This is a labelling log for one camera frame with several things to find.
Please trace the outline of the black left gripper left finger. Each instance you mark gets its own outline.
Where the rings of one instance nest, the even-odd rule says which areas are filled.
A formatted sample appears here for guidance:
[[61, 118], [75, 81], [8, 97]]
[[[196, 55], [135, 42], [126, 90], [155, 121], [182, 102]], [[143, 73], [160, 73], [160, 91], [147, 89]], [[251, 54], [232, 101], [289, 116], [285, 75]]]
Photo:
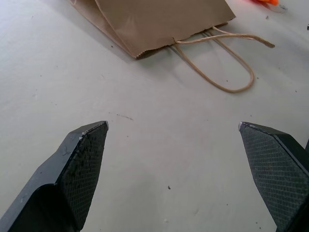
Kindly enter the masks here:
[[80, 232], [98, 184], [107, 121], [81, 126], [34, 172], [0, 218], [0, 232]]

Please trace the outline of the orange object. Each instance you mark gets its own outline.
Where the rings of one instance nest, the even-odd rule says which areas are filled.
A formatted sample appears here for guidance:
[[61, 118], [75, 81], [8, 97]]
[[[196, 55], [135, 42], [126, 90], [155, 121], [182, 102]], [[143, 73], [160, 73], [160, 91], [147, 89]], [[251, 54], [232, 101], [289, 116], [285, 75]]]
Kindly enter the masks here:
[[273, 6], [279, 5], [279, 0], [251, 0], [251, 1], [257, 2], [259, 4], [270, 4]]

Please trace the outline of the brown paper bag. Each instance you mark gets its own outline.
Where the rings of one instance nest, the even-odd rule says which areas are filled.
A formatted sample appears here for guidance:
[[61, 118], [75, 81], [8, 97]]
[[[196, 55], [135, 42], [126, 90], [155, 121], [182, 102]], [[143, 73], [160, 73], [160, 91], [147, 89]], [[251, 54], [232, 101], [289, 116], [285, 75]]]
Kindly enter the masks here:
[[[144, 54], [174, 46], [180, 57], [207, 82], [227, 93], [240, 93], [254, 83], [252, 68], [221, 40], [250, 39], [269, 48], [275, 45], [251, 34], [219, 30], [236, 16], [225, 0], [69, 0], [71, 5], [118, 46], [139, 59]], [[218, 35], [190, 40], [195, 34], [212, 30]], [[249, 83], [228, 89], [207, 77], [181, 50], [182, 44], [215, 40], [248, 70]]]

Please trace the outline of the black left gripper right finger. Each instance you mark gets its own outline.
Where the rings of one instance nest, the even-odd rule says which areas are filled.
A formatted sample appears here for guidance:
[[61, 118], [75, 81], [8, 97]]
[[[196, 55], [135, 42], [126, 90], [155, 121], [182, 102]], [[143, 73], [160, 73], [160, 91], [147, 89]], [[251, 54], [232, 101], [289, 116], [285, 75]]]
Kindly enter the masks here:
[[287, 133], [249, 122], [239, 132], [275, 232], [309, 232], [309, 142], [303, 148]]

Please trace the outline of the clear plastic suction cup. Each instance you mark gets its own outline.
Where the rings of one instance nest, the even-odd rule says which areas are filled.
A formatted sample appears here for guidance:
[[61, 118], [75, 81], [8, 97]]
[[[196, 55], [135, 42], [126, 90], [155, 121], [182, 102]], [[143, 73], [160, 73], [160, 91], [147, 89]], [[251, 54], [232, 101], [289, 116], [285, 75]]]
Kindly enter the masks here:
[[279, 14], [284, 14], [288, 11], [288, 8], [282, 4], [278, 4], [278, 5], [270, 5], [270, 10]]

